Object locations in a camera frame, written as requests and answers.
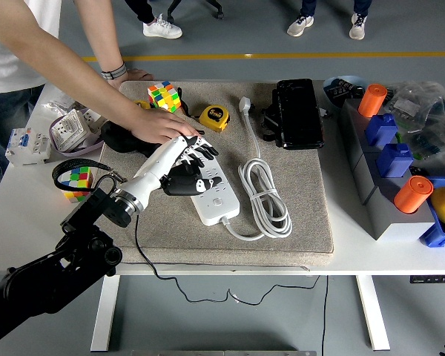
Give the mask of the person's left hand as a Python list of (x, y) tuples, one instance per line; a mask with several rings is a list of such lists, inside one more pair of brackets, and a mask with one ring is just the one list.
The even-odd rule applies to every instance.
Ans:
[(141, 69), (127, 69), (126, 73), (116, 79), (109, 79), (108, 84), (119, 90), (122, 83), (126, 81), (153, 81), (154, 76), (151, 73)]

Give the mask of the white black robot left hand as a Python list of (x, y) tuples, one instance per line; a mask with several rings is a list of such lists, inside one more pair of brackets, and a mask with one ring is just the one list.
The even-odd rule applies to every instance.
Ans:
[(169, 196), (198, 195), (223, 181), (204, 179), (200, 172), (205, 167), (201, 159), (213, 161), (217, 155), (201, 136), (178, 136), (158, 147), (122, 190), (137, 213), (147, 208), (151, 192), (160, 188)]

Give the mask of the person's right hand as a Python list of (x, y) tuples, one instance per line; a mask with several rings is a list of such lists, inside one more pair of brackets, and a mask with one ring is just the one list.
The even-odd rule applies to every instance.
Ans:
[(184, 119), (162, 109), (137, 107), (126, 115), (121, 126), (136, 138), (150, 143), (165, 143), (180, 135), (199, 136), (198, 131)]

